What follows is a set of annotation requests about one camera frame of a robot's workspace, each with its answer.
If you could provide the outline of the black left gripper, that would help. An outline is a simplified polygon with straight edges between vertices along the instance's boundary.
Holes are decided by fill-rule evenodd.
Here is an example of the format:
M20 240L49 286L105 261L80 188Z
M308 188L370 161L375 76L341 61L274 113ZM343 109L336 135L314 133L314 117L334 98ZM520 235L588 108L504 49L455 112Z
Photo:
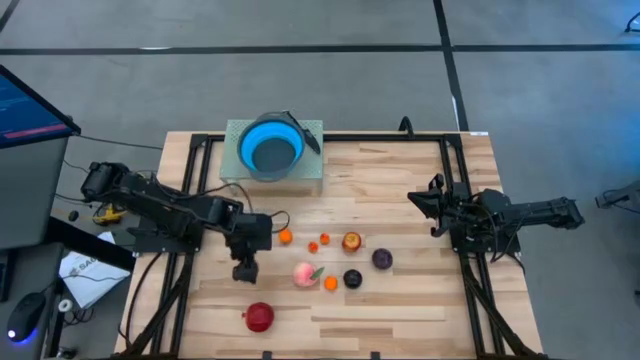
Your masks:
M269 215L240 214L237 217L234 230L225 235L225 245L230 250L233 260L244 261L252 257L257 251L272 249L273 221ZM245 279L255 284L259 272L258 263L249 261L245 266L240 262L232 270L234 281L244 282Z

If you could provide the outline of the red pomegranate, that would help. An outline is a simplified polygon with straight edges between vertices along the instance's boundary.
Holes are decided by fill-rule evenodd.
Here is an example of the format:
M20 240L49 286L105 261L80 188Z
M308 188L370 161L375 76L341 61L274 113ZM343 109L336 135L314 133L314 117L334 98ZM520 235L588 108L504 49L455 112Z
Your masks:
M273 308L264 302L251 304L242 314L246 327L256 333L265 332L274 322Z

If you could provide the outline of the pale green metal stand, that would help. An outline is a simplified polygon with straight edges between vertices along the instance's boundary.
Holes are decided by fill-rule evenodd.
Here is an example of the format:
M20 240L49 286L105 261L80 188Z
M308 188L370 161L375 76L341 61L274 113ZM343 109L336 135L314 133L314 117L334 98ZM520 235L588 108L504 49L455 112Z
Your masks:
M219 178L223 183L238 183L252 195L260 196L318 196L324 182L323 122L320 120L299 121L317 138L321 154L306 148L302 159L287 177L277 182L259 182L253 179L242 165L237 154L241 133L255 120L230 120L227 122L223 143L223 154Z

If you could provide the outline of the computer monitor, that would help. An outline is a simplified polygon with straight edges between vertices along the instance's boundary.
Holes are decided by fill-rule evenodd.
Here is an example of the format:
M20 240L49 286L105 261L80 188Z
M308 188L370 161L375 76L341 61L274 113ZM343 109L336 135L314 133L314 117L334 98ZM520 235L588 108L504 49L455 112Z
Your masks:
M0 149L80 134L71 117L0 65Z

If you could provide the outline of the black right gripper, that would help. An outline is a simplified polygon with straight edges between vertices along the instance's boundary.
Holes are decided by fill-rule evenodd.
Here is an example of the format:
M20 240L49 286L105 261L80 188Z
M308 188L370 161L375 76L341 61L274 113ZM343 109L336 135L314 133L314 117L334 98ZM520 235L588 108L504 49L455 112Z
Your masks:
M433 237L440 237L451 229L478 226L481 217L478 206L464 183L454 182L440 191L409 192L407 198L425 215L438 219L431 228Z

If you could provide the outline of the purple plum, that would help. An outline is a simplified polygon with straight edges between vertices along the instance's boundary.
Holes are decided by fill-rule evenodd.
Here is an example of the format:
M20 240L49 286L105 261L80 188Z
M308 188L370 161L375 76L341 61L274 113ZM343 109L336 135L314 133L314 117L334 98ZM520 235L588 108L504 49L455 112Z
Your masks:
M393 255L385 248L378 248L372 253L371 261L375 268L387 270L393 265Z

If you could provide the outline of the yellow tool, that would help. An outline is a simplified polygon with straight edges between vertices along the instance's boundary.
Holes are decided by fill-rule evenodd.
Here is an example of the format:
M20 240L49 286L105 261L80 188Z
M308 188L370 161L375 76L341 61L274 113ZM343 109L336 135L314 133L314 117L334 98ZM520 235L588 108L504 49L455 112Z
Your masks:
M114 204L102 204L92 216L92 221L99 226L119 224L126 213L126 210Z

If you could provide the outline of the pink peach with leaf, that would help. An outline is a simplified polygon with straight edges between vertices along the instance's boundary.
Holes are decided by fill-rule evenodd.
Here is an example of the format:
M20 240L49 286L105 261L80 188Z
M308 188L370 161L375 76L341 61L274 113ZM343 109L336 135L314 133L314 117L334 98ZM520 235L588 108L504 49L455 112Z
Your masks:
M298 287L314 285L324 272L324 267L316 267L311 263L301 262L293 271L293 283Z

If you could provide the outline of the black computer mouse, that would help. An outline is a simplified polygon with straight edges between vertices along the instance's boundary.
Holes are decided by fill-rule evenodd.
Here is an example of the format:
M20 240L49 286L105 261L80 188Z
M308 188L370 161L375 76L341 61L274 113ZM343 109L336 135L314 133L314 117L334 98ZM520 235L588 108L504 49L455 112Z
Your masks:
M45 305L42 292L28 293L18 301L7 320L7 337L12 343L25 343L35 334Z

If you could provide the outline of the black aluminium table frame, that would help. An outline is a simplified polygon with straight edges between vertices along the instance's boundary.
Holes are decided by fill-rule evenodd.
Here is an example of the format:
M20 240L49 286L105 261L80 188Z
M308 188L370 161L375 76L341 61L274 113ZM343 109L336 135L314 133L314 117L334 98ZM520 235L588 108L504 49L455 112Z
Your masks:
M287 224L288 244L257 256L255 284L234 281L223 237L205 234L195 255L187 294L170 310L152 344L136 360L368 358L473 359L493 348L489 319L469 307L461 259L448 236L434 238L431 221L408 200L431 178L450 172L479 191L500 184L490 139L469 133L347 133L330 131L324 144L324 182L318 196L260 196L245 188L226 195L250 201L258 212ZM362 245L345 252L346 233ZM330 243L320 243L327 233ZM316 242L316 253L308 244ZM378 248L393 255L387 270L374 267ZM310 287L293 283L301 262L324 267ZM348 289L343 274L363 276ZM327 276L338 288L324 288ZM253 303L269 304L275 319L265 332L252 332L242 314Z

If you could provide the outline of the white paper booklet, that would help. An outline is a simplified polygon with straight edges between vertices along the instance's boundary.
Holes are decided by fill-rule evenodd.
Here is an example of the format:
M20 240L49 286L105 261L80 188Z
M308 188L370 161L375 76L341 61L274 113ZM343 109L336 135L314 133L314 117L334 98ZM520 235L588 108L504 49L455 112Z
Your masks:
M59 267L59 277L82 309L94 305L130 275L130 271L77 252L66 255Z

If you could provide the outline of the blue collapsible strainer bowl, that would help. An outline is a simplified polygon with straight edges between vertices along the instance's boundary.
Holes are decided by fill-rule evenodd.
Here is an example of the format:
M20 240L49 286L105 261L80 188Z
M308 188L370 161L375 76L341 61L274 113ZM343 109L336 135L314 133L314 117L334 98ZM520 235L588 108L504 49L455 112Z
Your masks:
M321 154L317 138L285 110L264 113L245 128L237 154L253 179L270 183L287 177L307 147Z

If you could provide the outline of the grey computer case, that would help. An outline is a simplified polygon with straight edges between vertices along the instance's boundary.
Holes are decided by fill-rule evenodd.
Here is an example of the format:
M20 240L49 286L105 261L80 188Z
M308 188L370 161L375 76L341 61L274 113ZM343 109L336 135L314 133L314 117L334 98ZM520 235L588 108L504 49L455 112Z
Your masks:
M0 251L44 242L66 139L0 149Z

